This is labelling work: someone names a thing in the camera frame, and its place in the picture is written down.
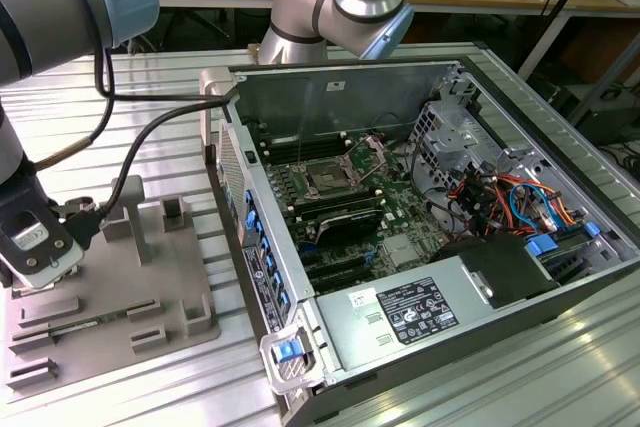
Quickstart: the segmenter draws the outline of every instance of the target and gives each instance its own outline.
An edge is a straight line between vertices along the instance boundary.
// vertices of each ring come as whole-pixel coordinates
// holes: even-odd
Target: wire bundle
[[[494,200],[487,201],[487,196],[493,196]],[[469,221],[467,224],[470,228],[475,225],[478,235],[489,235],[492,230],[523,236],[540,233],[543,227],[526,215],[527,206],[532,201],[531,196],[544,204],[557,229],[576,224],[564,206],[560,193],[533,179],[503,174],[496,176],[495,183],[489,187],[479,181],[479,178],[467,175],[457,187],[447,193],[450,204],[456,201],[461,205],[466,203],[467,211],[474,218],[473,222]],[[468,208],[476,202],[473,209]]]
[[[567,209],[564,206],[562,199],[559,197],[559,194],[556,191],[554,191],[551,187],[547,187],[546,185],[543,185],[532,179],[523,180],[518,177],[514,177],[512,175],[500,175],[498,176],[498,180],[502,182],[506,182],[513,186],[509,194],[510,208],[513,211],[513,214],[520,221],[532,227],[535,233],[539,232],[538,227],[535,225],[535,223],[532,220],[524,216],[524,214],[522,213],[523,209],[518,210],[517,208],[517,205],[516,205],[517,191],[520,188],[524,189],[525,193],[527,189],[529,189],[531,192],[536,194],[537,197],[540,198],[540,200],[544,203],[545,207],[547,208],[547,212],[549,212],[549,216],[551,217],[551,220],[553,220],[553,223],[556,224],[557,228],[566,228],[576,224],[575,220],[573,220],[571,215],[567,212]]]
[[[624,155],[622,160],[618,159],[618,153],[610,149],[615,149],[618,153]],[[625,169],[634,179],[640,182],[640,152],[632,149],[626,143],[623,143],[622,147],[600,147],[600,150],[611,155],[616,164],[618,164],[618,167]]]

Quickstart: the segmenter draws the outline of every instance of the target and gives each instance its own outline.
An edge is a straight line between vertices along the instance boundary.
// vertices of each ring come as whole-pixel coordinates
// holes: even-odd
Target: blue wire
[[[538,187],[537,185],[527,184],[527,183],[523,182],[522,184],[515,185],[513,187],[513,189],[511,189],[511,193],[509,194],[509,206],[511,207],[511,210],[513,211],[513,214],[518,219],[522,220],[523,222],[526,222],[527,224],[529,224],[531,227],[534,228],[534,230],[536,231],[536,234],[538,233],[538,229],[536,228],[535,224],[533,222],[531,222],[529,219],[527,219],[526,217],[521,216],[520,213],[518,212],[518,209],[515,206],[515,192],[516,192],[516,189],[518,187],[529,187],[533,192],[538,194],[538,196],[544,202],[544,205],[547,208],[547,212],[549,212],[549,215],[551,216],[551,220],[553,220],[553,222],[556,224],[556,227],[562,228],[562,227],[566,227],[567,226],[564,223],[564,221],[562,220],[562,218],[559,217],[553,211],[553,208],[551,207],[551,204],[549,203],[549,199],[547,199],[547,196],[544,194],[542,189],[540,187]]]
[[[531,227],[533,227],[533,230],[535,230],[536,234],[538,233],[538,227],[536,227],[536,224],[534,224],[532,221],[530,221],[529,219],[527,219],[526,217],[523,217],[522,215],[520,215],[520,212],[518,212],[518,209],[515,206],[515,191],[518,187],[520,187],[520,185],[516,185],[513,189],[511,189],[511,193],[509,194],[509,207],[511,207],[511,211],[513,212],[513,215],[515,215],[518,219],[520,219],[522,222],[529,224]]]

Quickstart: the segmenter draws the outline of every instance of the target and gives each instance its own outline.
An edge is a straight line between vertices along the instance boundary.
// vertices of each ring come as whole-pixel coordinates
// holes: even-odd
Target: table leg
[[[544,54],[546,54],[549,50],[549,47],[551,47],[551,44],[553,44],[553,42],[558,38],[558,35],[560,35],[560,32],[562,32],[562,29],[568,21],[569,16],[559,15],[554,19],[553,22],[551,22],[551,25],[549,26],[547,31],[533,48],[533,50],[529,54],[529,57],[527,57],[527,60],[525,60],[524,64],[522,64],[522,67],[520,67],[520,70],[518,71],[520,77],[522,77],[524,80],[527,80],[529,78],[533,70],[544,57]]]

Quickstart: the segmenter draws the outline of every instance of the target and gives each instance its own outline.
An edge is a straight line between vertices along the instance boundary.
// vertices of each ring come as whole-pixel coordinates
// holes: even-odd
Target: black connector
[[[100,233],[103,219],[97,210],[82,210],[67,220],[64,227],[83,250],[89,250],[91,239]]]

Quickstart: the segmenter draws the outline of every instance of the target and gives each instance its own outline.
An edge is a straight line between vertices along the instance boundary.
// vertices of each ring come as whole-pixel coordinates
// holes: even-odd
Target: metal bracket
[[[309,333],[309,330],[304,313],[298,310],[290,325],[278,332],[265,335],[260,340],[260,355],[267,370],[269,385],[275,394],[285,395],[293,390],[314,387],[324,382],[325,365],[315,338]],[[301,340],[308,347],[308,355],[311,357],[312,366],[302,375],[291,379],[283,379],[272,352],[276,345],[293,339]]]

